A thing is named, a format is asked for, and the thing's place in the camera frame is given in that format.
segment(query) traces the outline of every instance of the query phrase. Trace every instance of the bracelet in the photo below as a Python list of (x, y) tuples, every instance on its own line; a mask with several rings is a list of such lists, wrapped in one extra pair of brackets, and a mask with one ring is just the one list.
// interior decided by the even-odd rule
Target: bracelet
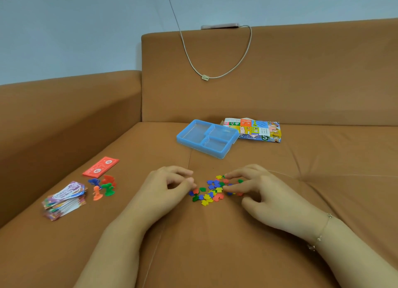
[(326, 222), (326, 225), (325, 225), (324, 228), (322, 229), (321, 234), (320, 234), (319, 237), (316, 239), (314, 245), (307, 244), (307, 246), (308, 246), (308, 248), (309, 248), (310, 250), (315, 251), (315, 245), (316, 245), (316, 243), (322, 241), (322, 234), (323, 234), (323, 232), (325, 231), (326, 227), (328, 226), (330, 219), (332, 218), (331, 214), (328, 214), (328, 217), (329, 217), (329, 218), (328, 218), (328, 221)]

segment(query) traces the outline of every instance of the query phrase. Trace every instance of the cord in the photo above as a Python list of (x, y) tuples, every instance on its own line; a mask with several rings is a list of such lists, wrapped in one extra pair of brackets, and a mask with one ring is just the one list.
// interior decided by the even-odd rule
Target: cord
[(182, 36), (182, 32), (181, 32), (181, 29), (180, 29), (180, 25), (178, 24), (178, 21), (177, 21), (176, 13), (174, 12), (174, 9), (173, 9), (172, 1), (169, 0), (169, 3), (170, 3), (170, 7), (172, 8), (172, 11), (173, 11), (174, 18), (176, 19), (176, 23), (177, 23), (177, 26), (178, 26), (178, 30), (180, 31), (181, 40), (182, 40), (182, 45), (184, 46), (184, 51), (185, 51), (185, 54), (186, 54), (186, 56), (187, 56), (187, 58), (188, 58), (188, 61), (189, 61), (189, 63), (191, 64), (192, 69), (195, 70), (195, 72), (196, 72), (197, 74), (199, 74), (199, 75), (202, 77), (202, 79), (204, 79), (204, 80), (219, 79), (219, 78), (221, 78), (221, 77), (223, 77), (223, 76), (226, 76), (227, 74), (231, 73), (233, 70), (236, 69), (237, 66), (239, 66), (239, 64), (240, 64), (240, 63), (242, 62), (242, 60), (245, 58), (246, 53), (249, 51), (249, 47), (250, 47), (250, 43), (251, 43), (252, 31), (251, 31), (251, 27), (250, 27), (249, 25), (242, 25), (242, 26), (239, 26), (239, 27), (248, 27), (248, 28), (250, 29), (249, 43), (248, 43), (248, 46), (247, 46), (247, 48), (246, 48), (246, 51), (245, 51), (245, 53), (243, 54), (243, 56), (242, 56), (242, 58), (240, 59), (240, 61), (236, 64), (235, 67), (233, 67), (231, 70), (229, 70), (228, 72), (224, 73), (223, 75), (216, 76), (216, 77), (209, 77), (209, 76), (207, 76), (207, 75), (200, 74), (199, 71), (196, 70), (196, 68), (193, 66), (193, 64), (192, 64), (192, 62), (191, 62), (191, 59), (190, 59), (189, 56), (188, 56), (187, 49), (186, 49), (186, 47), (185, 47), (184, 38), (183, 38), (183, 36)]

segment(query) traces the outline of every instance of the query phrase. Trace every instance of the leather surface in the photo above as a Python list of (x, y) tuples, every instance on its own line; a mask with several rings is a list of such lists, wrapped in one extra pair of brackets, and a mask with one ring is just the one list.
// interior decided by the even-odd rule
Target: leather surface
[(0, 227), (141, 121), (141, 72), (0, 86)]
[[(186, 124), (138, 123), (0, 229), (0, 286), (72, 287), (102, 231), (127, 205), (147, 174), (164, 165), (194, 170), (199, 186), (258, 163), (319, 208), (331, 212), (398, 268), (398, 128), (282, 125), (282, 143), (237, 140), (222, 160), (177, 144)], [(377, 132), (376, 142), (365, 136)], [(40, 201), (103, 156), (120, 159), (112, 197), (51, 222)], [(262, 225), (225, 196), (203, 207), (185, 199), (147, 233), (136, 287), (338, 287), (331, 271), (303, 241)]]
[[(189, 57), (214, 77), (241, 59), (248, 28), (184, 31)], [(398, 19), (253, 27), (242, 63), (205, 81), (179, 32), (142, 36), (142, 119), (218, 123), (398, 125)]]

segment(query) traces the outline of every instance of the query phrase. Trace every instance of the hand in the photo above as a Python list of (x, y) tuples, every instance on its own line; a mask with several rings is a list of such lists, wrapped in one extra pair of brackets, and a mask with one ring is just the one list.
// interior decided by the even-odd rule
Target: hand
[[(127, 210), (133, 211), (146, 231), (153, 223), (172, 210), (196, 184), (191, 176), (193, 171), (180, 166), (164, 166), (149, 173), (140, 190), (131, 200)], [(167, 186), (175, 183), (176, 188)]]
[(227, 192), (259, 192), (261, 202), (249, 196), (242, 206), (265, 225), (296, 235), (311, 245), (326, 224), (327, 214), (292, 190), (282, 180), (259, 165), (247, 165), (226, 175), (226, 179), (244, 177), (240, 184), (224, 186)]

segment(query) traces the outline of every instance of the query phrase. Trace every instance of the person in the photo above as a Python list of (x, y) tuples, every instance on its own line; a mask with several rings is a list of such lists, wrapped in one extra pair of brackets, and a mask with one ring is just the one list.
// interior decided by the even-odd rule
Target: person
[[(131, 288), (138, 271), (139, 249), (147, 229), (196, 187), (193, 171), (179, 166), (152, 171), (125, 210), (106, 228), (75, 288)], [(284, 230), (315, 245), (342, 288), (392, 288), (398, 272), (346, 226), (293, 191), (259, 165), (247, 165), (224, 175), (244, 177), (241, 184), (224, 186), (227, 192), (259, 192), (261, 202), (249, 196), (244, 209), (260, 222)], [(178, 184), (168, 189), (169, 184)], [(98, 272), (106, 262), (107, 272)]]

